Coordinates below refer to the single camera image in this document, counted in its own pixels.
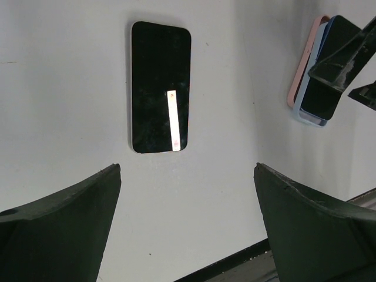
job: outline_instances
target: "black edge strip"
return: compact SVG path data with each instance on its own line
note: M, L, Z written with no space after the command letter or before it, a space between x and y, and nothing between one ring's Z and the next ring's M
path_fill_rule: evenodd
M360 194L360 195L358 195L358 196L356 196L356 197L354 197L354 198L352 198L352 199L349 199L349 201L347 201L348 203L353 203L353 202L356 202L357 200L359 200L359 199L362 199L363 197L365 197L365 196L369 196L369 195L371 195L371 194L376 194L376 188L373 188L373 189L371 189L370 191L367 191L367 192L365 192L365 193L363 193L363 194Z
M248 247L238 253L232 254L212 265L209 265L203 269L200 269L186 277L183 277L175 282L205 282L219 274L226 272L234 267L237 267L250 258L257 257L266 251L270 251L270 245L268 239L265 239L257 244Z

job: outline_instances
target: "white surface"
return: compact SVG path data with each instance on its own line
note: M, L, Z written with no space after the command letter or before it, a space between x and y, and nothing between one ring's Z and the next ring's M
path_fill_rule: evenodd
M293 120L286 95L316 16L363 27L374 11L373 0L0 0L0 209L120 163L99 281L172 282L266 237L258 160L341 199L373 188L376 112L344 96L318 129ZM137 19L192 35L182 152L129 147ZM374 80L367 68L355 84Z
M167 91L172 151L180 151L179 116L177 114L176 90Z

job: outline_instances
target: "phone screen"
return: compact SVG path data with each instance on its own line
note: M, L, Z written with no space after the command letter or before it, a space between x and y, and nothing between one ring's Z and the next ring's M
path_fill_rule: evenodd
M360 31L360 28L343 18L336 16L331 23L317 62L332 55ZM301 109L318 118L330 120L340 101L342 93L315 79L310 79Z
M191 36L184 28L132 27L132 145L138 153L187 146Z

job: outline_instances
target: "pink phone case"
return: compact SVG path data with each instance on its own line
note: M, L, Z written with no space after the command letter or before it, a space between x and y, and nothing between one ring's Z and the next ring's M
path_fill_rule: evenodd
M298 66L298 70L296 71L295 78L293 80L293 83L291 84L290 91L288 92L288 95L287 95L287 104L289 105L290 108L294 107L295 97L296 97L296 94L299 90L299 85L300 85L301 79L303 77L305 68L307 67L308 60L309 60L311 52L312 52L312 47L313 47L313 43L315 41L315 37L316 37L318 27L321 24L328 22L329 20L330 20L330 17L324 15L324 16L319 16L313 22L311 32L310 32L310 36L308 37L303 56L301 57L301 61L300 61L299 66Z

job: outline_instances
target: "stacked phone cases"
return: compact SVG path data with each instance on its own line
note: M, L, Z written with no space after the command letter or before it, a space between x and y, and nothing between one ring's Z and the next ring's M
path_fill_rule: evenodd
M343 18L321 16L314 21L307 46L287 97L295 119L323 127L334 114L341 93L311 79L308 71L319 61L340 49L359 28Z

